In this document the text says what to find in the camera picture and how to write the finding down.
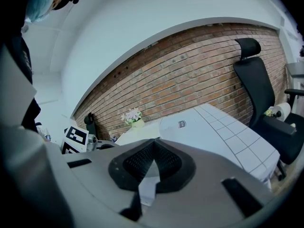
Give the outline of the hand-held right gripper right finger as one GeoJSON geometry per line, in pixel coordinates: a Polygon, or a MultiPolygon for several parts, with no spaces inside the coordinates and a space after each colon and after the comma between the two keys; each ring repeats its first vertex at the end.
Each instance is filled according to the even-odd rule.
{"type": "Polygon", "coordinates": [[[154,160],[155,219],[245,219],[274,198],[261,181],[212,152],[155,140],[154,160]]]}

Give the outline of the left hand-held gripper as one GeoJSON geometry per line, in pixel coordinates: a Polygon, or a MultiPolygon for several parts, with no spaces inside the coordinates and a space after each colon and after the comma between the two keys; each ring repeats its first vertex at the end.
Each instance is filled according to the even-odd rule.
{"type": "Polygon", "coordinates": [[[61,148],[62,154],[82,153],[96,150],[98,140],[88,130],[70,126],[65,131],[61,148]]]}

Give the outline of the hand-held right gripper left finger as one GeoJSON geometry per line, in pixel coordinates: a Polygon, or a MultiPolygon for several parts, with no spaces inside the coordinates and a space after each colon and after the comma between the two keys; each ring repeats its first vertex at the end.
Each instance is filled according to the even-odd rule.
{"type": "Polygon", "coordinates": [[[86,153],[64,154],[63,186],[74,221],[148,221],[151,207],[139,185],[153,164],[153,142],[143,140],[86,153]]]}

